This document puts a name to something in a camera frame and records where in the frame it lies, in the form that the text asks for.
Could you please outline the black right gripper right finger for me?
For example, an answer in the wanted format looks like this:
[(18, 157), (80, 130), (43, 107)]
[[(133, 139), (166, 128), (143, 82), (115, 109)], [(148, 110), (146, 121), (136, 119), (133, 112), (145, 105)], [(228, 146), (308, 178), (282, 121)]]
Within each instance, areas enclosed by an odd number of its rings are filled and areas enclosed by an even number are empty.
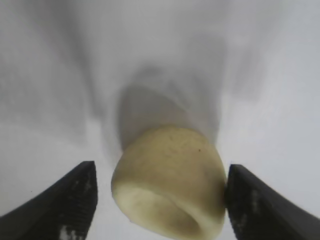
[(238, 240), (318, 240), (320, 220), (240, 164), (229, 167), (224, 200)]

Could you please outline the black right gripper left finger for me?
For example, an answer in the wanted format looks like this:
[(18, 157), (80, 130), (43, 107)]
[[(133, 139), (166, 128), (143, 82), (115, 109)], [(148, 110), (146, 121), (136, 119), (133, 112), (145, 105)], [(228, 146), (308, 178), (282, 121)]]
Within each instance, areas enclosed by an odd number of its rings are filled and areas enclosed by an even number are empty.
[(2, 240), (84, 240), (98, 204), (94, 161), (83, 161), (0, 218)]

